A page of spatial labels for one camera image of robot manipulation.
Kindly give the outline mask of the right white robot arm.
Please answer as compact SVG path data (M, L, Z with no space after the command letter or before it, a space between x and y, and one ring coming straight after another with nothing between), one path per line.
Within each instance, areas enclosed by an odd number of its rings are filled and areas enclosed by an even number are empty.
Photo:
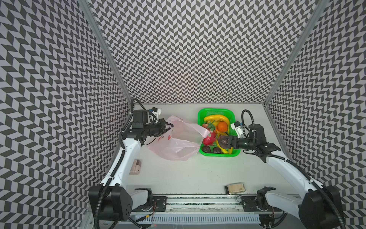
M220 136L218 144L224 149L251 150L264 163L274 168L297 191L298 196L277 192L266 187L257 194L258 208L275 207L300 219L307 229L344 229L345 222L339 191L334 186L324 186L308 175L300 166L286 157L274 143L269 143L264 128L249 125L249 133L234 123L236 136Z

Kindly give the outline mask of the pink printed plastic bag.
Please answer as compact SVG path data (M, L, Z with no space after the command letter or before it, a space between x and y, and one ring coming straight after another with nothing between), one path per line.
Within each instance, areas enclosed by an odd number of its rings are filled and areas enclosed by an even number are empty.
M203 140L210 135L204 127L174 115L167 122L173 128L148 145L149 150L166 160L188 160L197 154Z

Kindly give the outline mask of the orange fake tangerine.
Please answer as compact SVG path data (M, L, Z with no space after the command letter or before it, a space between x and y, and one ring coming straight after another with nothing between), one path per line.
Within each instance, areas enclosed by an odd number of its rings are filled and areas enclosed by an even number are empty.
M216 130L218 132L228 132L228 124L226 122L219 122L217 124Z

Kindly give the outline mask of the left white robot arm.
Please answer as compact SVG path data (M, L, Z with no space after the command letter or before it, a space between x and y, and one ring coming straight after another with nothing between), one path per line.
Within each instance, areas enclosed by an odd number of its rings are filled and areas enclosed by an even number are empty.
M149 209L153 205L151 189L136 189L132 194L126 190L127 179L137 154L145 140L160 137L173 128L163 118L158 119L159 110L135 110L119 135L120 149L109 171L100 185L89 189L89 202L94 217L94 227L101 220L127 221L138 207Z

